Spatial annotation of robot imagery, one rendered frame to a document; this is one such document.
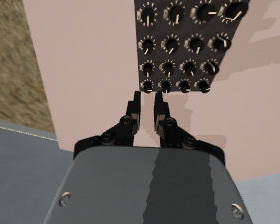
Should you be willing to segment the black knob box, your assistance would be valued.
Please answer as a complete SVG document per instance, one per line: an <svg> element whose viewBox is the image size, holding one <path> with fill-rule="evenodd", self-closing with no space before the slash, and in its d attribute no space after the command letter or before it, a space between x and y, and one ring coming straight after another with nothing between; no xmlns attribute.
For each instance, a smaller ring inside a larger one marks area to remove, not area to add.
<svg viewBox="0 0 280 224"><path fill-rule="evenodd" d="M249 2L134 0L139 91L209 92Z"/></svg>

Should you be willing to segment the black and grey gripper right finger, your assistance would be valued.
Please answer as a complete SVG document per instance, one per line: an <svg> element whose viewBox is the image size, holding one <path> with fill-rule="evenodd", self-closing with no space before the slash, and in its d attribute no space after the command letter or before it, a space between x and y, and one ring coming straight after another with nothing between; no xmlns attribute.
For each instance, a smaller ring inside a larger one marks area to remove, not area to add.
<svg viewBox="0 0 280 224"><path fill-rule="evenodd" d="M168 102L163 102L162 91L155 93L154 130L160 136L160 147L204 151L219 158L226 167L225 153L220 147L196 140L180 128L174 118L170 117Z"/></svg>

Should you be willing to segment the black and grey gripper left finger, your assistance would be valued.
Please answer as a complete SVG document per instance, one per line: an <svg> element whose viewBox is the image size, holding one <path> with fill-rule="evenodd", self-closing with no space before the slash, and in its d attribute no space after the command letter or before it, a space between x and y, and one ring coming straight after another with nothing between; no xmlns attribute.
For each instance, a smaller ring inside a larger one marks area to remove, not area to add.
<svg viewBox="0 0 280 224"><path fill-rule="evenodd" d="M98 145L133 146L134 135L140 127L141 92L135 91L133 101L128 101L126 115L120 118L118 124L108 129L100 136L85 138L76 142L74 157L84 149ZM131 138L131 141L130 141Z"/></svg>

